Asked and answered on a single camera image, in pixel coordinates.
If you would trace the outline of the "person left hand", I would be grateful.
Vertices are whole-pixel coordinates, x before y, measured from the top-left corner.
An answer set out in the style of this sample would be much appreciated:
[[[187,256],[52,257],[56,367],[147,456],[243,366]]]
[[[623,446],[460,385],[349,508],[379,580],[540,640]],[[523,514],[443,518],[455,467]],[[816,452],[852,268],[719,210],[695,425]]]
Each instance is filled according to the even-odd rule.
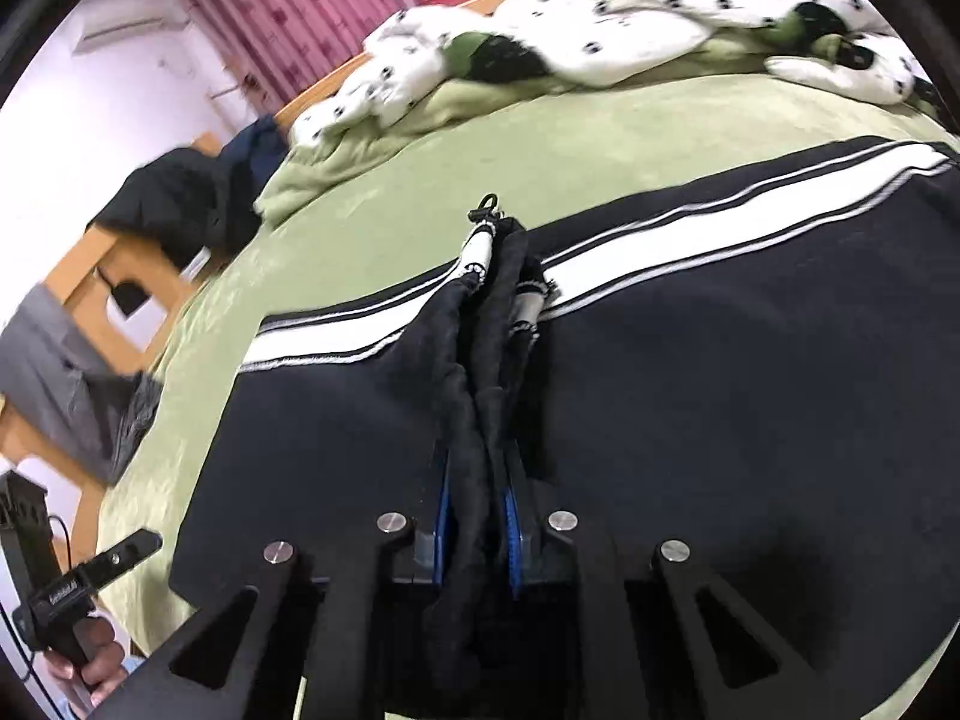
[[[68,715],[86,718],[128,678],[130,671],[124,665],[127,652],[116,639],[109,617],[88,617],[78,624],[78,631],[88,647],[81,670],[57,650],[46,650],[43,658],[50,678],[67,698]]]

